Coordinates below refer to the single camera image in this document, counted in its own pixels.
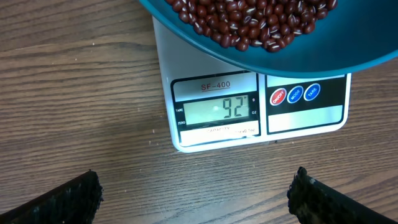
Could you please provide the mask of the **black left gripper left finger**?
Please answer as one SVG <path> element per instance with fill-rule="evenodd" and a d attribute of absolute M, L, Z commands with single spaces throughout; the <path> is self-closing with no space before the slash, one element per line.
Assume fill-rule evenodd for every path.
<path fill-rule="evenodd" d="M 1 214 L 1 223 L 92 223 L 103 201 L 103 188 L 89 170 L 51 191 Z"/>

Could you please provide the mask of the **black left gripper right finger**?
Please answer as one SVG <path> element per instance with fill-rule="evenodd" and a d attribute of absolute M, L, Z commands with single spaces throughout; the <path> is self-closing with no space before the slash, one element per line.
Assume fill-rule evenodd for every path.
<path fill-rule="evenodd" d="M 305 224 L 397 224 L 322 182 L 299 167 L 287 191 L 289 213 Z"/>

